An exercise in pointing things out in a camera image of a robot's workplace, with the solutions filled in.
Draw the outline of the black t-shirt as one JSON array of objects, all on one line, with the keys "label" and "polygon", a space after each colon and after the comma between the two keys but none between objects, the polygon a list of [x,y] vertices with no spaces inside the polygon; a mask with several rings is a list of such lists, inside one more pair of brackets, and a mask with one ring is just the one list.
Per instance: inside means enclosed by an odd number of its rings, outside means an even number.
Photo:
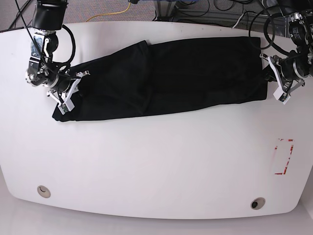
[{"label": "black t-shirt", "polygon": [[70,68],[88,71],[56,121],[96,121],[189,112],[265,100],[258,37],[141,41]]}]

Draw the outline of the red tape rectangle marking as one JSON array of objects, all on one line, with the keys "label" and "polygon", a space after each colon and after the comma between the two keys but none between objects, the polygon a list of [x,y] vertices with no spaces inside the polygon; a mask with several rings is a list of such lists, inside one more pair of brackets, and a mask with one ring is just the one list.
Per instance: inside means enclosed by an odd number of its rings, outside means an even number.
[{"label": "red tape rectangle marking", "polygon": [[274,175],[286,174],[293,147],[293,139],[278,139],[273,154],[272,172]]}]

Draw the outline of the left table grommet hole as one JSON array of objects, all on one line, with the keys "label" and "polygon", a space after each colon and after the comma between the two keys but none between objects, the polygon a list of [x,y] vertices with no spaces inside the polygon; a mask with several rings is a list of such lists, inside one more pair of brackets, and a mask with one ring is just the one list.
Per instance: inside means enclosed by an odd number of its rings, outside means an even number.
[{"label": "left table grommet hole", "polygon": [[45,186],[38,186],[37,192],[43,198],[49,198],[51,196],[50,190]]}]

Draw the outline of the table grommet hole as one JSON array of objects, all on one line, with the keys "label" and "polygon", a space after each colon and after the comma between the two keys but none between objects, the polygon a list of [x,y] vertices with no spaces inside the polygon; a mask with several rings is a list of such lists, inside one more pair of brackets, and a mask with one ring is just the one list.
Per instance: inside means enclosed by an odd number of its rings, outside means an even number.
[{"label": "table grommet hole", "polygon": [[43,198],[49,198],[51,196],[50,190],[45,186],[38,186],[37,192]]},{"label": "table grommet hole", "polygon": [[253,209],[253,210],[259,210],[261,209],[266,203],[266,200],[265,198],[263,197],[259,197],[259,198],[256,198],[254,199],[251,204],[250,204],[250,207]]}]

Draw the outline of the right table grommet hole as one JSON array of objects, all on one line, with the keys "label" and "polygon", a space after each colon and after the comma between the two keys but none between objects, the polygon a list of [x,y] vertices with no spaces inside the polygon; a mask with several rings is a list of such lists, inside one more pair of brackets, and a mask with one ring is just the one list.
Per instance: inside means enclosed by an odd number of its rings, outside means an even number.
[{"label": "right table grommet hole", "polygon": [[259,210],[261,209],[266,203],[266,200],[265,198],[263,197],[259,197],[259,198],[256,198],[254,199],[251,204],[250,204],[250,207],[253,209],[253,210]]}]

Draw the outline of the aluminium frame stand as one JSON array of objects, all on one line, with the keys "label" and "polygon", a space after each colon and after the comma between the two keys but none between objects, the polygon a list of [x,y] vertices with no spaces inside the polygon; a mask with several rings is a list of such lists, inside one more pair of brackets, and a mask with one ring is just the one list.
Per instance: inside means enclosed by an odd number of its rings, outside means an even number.
[{"label": "aluminium frame stand", "polygon": [[169,22],[173,18],[176,0],[154,0],[156,21]]}]

